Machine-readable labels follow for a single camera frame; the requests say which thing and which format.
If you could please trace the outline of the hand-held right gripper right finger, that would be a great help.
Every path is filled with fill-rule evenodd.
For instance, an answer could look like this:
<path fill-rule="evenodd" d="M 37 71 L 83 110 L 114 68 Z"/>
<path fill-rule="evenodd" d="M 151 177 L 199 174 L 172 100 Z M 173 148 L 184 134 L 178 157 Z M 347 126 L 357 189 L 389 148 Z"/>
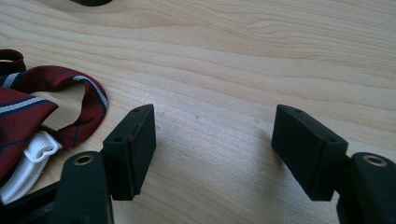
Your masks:
<path fill-rule="evenodd" d="M 348 143 L 303 110 L 276 107 L 272 148 L 312 201 L 330 201 Z"/>

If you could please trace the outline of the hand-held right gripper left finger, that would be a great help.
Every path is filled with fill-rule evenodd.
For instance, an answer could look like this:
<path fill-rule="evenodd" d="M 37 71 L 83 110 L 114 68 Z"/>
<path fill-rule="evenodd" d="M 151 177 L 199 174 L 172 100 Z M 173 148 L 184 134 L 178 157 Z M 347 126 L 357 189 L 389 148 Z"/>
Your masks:
<path fill-rule="evenodd" d="M 107 182 L 115 201 L 141 192 L 156 148 L 154 106 L 131 110 L 103 142 Z"/>

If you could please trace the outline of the dark red striped necktie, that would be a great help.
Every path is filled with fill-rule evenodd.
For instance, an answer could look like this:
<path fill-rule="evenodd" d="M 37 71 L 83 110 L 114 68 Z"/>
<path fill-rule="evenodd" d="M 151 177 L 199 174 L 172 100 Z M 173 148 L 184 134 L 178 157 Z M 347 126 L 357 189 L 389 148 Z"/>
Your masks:
<path fill-rule="evenodd" d="M 77 120 L 54 132 L 43 130 L 43 122 L 58 106 L 35 94 L 76 83 L 85 90 Z M 0 203 L 24 196 L 50 156 L 88 139 L 106 111 L 106 92 L 92 77 L 61 66 L 28 69 L 20 52 L 0 49 Z"/>

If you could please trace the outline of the black rounded object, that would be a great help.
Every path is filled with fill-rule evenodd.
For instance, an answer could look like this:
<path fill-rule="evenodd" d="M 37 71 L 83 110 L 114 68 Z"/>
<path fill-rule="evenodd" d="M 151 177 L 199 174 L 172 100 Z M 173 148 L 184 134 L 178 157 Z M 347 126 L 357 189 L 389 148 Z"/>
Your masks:
<path fill-rule="evenodd" d="M 99 7 L 110 3 L 112 0 L 70 0 L 84 7 Z"/>

